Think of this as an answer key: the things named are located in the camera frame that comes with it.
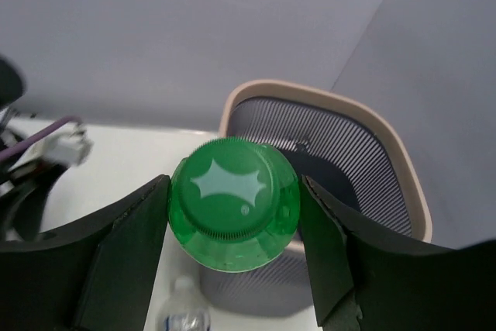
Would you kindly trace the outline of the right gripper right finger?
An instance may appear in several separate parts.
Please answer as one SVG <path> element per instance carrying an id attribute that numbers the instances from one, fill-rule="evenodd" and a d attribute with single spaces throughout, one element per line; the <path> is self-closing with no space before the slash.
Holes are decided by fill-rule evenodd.
<path id="1" fill-rule="evenodd" d="M 303 178 L 301 231 L 324 330 L 493 330 L 495 243 L 404 236 Z"/>

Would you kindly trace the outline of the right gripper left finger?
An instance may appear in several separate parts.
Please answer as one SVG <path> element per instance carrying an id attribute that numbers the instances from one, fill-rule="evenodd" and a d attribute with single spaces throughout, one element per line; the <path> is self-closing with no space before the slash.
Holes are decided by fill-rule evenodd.
<path id="1" fill-rule="evenodd" d="M 142 330 L 167 228 L 170 178 L 35 241 L 1 244 L 3 330 Z"/>

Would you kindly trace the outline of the clear bottle white cap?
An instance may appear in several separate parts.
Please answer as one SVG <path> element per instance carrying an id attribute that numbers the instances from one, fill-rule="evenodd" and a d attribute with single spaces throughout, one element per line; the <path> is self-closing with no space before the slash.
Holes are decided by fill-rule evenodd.
<path id="1" fill-rule="evenodd" d="M 169 297 L 157 316 L 156 330 L 209 331 L 208 303 L 188 276 L 180 276 L 171 286 Z"/>

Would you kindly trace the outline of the small green bottle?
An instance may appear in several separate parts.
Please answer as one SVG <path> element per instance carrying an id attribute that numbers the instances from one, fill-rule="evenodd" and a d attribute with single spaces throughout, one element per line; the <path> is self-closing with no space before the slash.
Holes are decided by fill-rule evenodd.
<path id="1" fill-rule="evenodd" d="M 282 152 L 226 137 L 180 162 L 167 209 L 170 228 L 189 256 L 214 271 L 240 273 L 284 252 L 300 206 L 298 176 Z"/>

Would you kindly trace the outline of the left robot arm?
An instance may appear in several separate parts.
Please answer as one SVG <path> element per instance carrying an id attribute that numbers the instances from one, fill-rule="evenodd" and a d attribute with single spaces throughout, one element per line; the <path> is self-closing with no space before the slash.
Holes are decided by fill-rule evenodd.
<path id="1" fill-rule="evenodd" d="M 9 126 L 14 116 L 12 104 L 25 94 L 25 84 L 15 65 L 1 57 L 1 108 L 6 114 L 1 118 L 1 150 L 8 150 L 26 139 L 19 131 Z M 20 171 L 9 168 L 20 160 L 25 150 L 1 161 L 1 183 L 13 189 L 1 196 L 1 239 L 17 234 L 21 240 L 35 240 L 40 232 L 41 219 L 47 203 L 50 182 L 42 182 L 45 164 L 35 163 L 22 167 Z"/>

